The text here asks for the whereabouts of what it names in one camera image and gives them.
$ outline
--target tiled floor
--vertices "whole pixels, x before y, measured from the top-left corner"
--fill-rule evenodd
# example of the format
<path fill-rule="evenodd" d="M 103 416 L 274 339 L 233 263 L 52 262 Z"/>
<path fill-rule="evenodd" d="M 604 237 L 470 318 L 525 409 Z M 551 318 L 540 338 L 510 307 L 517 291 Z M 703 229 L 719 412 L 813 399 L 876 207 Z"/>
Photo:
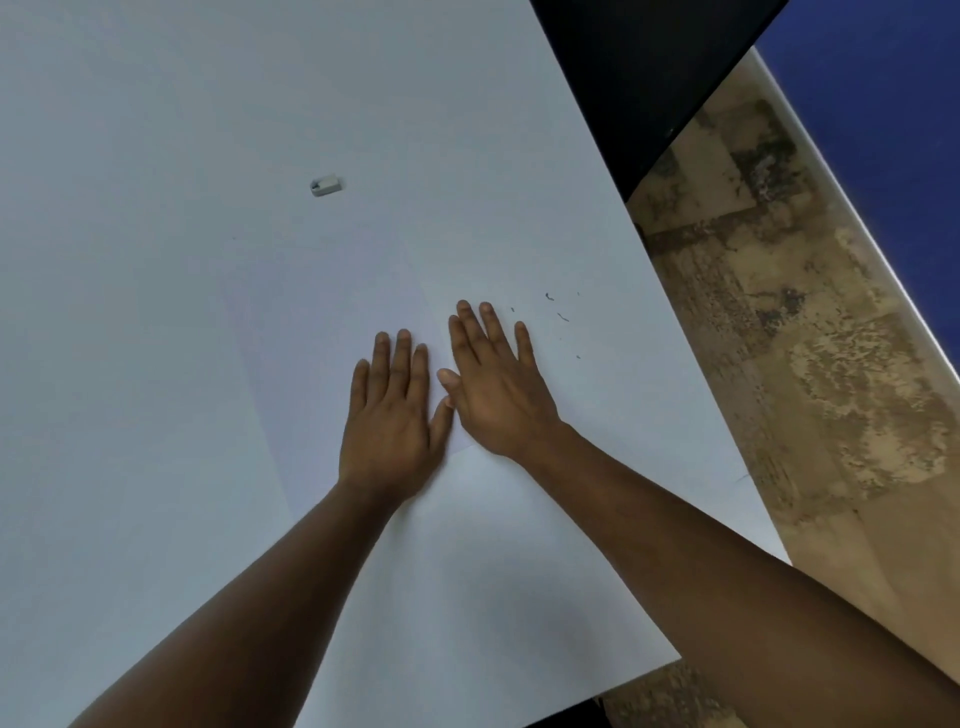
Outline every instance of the tiled floor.
<path fill-rule="evenodd" d="M 960 389 L 756 55 L 628 207 L 794 564 L 960 680 Z M 742 725 L 683 663 L 602 700 Z"/>

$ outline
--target hand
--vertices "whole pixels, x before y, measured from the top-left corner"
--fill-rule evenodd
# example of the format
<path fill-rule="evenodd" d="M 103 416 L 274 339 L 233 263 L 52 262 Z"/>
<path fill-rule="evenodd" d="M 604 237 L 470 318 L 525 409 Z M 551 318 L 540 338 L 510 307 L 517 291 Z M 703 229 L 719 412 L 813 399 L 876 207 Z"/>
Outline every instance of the hand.
<path fill-rule="evenodd" d="M 340 449 L 339 484 L 393 506 L 419 493 L 437 470 L 453 424 L 449 398 L 427 422 L 426 347 L 417 346 L 411 368 L 410 346 L 410 331 L 403 329 L 396 336 L 391 366 L 390 336 L 376 335 L 373 362 L 362 359 L 353 370 Z"/>
<path fill-rule="evenodd" d="M 457 313 L 449 323 L 460 374 L 441 369 L 437 376 L 473 439 L 490 452 L 519 462 L 562 424 L 537 369 L 530 334 L 522 322 L 516 324 L 514 356 L 493 306 L 480 304 L 486 333 L 469 303 L 460 301 Z"/>

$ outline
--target finger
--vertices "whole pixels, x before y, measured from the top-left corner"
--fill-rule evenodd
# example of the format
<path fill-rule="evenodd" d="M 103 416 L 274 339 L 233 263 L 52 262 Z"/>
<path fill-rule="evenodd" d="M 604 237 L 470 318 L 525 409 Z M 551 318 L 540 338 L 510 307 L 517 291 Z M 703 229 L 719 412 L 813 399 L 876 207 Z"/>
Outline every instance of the finger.
<path fill-rule="evenodd" d="M 414 362 L 410 368 L 410 386 L 407 387 L 407 401 L 413 402 L 423 410 L 426 417 L 426 398 L 430 393 L 429 356 L 426 344 L 417 344 Z"/>
<path fill-rule="evenodd" d="M 430 451 L 442 453 L 446 449 L 446 441 L 450 439 L 450 430 L 453 429 L 453 407 L 446 403 L 446 398 L 433 413 L 430 421 Z"/>
<path fill-rule="evenodd" d="M 490 339 L 493 350 L 500 354 L 500 356 L 513 359 L 514 350 L 510 348 L 510 342 L 507 341 L 507 337 L 503 333 L 503 327 L 500 325 L 500 320 L 496 317 L 496 311 L 493 310 L 492 304 L 486 302 L 481 303 L 480 316 L 483 318 L 483 325 L 487 327 L 487 338 Z"/>
<path fill-rule="evenodd" d="M 467 330 L 467 339 L 469 339 L 470 348 L 477 356 L 477 361 L 481 363 L 490 361 L 493 358 L 493 346 L 487 334 L 484 333 L 483 327 L 480 326 L 480 322 L 477 321 L 477 317 L 473 315 L 470 304 L 466 301 L 457 303 L 457 314 L 464 324 L 464 329 Z"/>
<path fill-rule="evenodd" d="M 403 400 L 407 396 L 407 385 L 410 384 L 410 341 L 410 331 L 406 328 L 397 332 L 394 363 L 390 367 L 390 384 L 387 386 L 387 397 L 394 400 Z"/>
<path fill-rule="evenodd" d="M 537 359 L 534 358 L 534 345 L 530 343 L 530 331 L 527 325 L 522 321 L 517 321 L 514 326 L 514 335 L 516 336 L 516 352 L 519 354 L 521 364 L 528 367 L 537 368 Z"/>
<path fill-rule="evenodd" d="M 353 367 L 353 381 L 350 383 L 350 413 L 353 417 L 367 404 L 367 374 L 370 372 L 370 362 L 360 359 Z"/>
<path fill-rule="evenodd" d="M 450 327 L 450 347 L 453 349 L 453 360 L 457 363 L 457 369 L 461 372 L 470 372 L 479 362 L 476 354 L 470 347 L 470 341 L 467 339 L 467 330 L 464 328 L 464 322 L 459 316 L 451 316 L 449 320 Z"/>
<path fill-rule="evenodd" d="M 460 378 L 460 375 L 451 372 L 449 369 L 440 369 L 437 372 L 437 379 L 440 380 L 446 393 L 450 395 L 449 406 L 461 409 L 466 402 L 464 400 L 464 381 Z"/>
<path fill-rule="evenodd" d="M 377 404 L 387 392 L 390 380 L 390 334 L 380 331 L 373 343 L 373 360 L 367 376 L 367 404 Z"/>

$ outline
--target dark blue surface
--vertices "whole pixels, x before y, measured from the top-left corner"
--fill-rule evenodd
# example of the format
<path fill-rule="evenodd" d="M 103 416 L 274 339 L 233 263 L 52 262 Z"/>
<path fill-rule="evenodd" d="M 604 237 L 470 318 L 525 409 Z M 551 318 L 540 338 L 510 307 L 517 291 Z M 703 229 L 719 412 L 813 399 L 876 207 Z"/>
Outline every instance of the dark blue surface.
<path fill-rule="evenodd" d="M 960 365 L 960 3 L 791 0 L 758 46 Z"/>

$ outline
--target eraser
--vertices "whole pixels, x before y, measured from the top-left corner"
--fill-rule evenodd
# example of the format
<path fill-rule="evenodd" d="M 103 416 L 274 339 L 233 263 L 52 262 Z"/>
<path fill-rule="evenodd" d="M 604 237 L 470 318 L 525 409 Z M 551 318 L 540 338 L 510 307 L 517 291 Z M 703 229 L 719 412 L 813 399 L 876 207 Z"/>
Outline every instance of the eraser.
<path fill-rule="evenodd" d="M 310 183 L 310 191 L 313 192 L 314 197 L 322 197 L 323 195 L 328 195 L 331 192 L 339 192 L 343 188 L 344 184 L 336 175 L 320 177 L 319 179 L 316 179 Z"/>

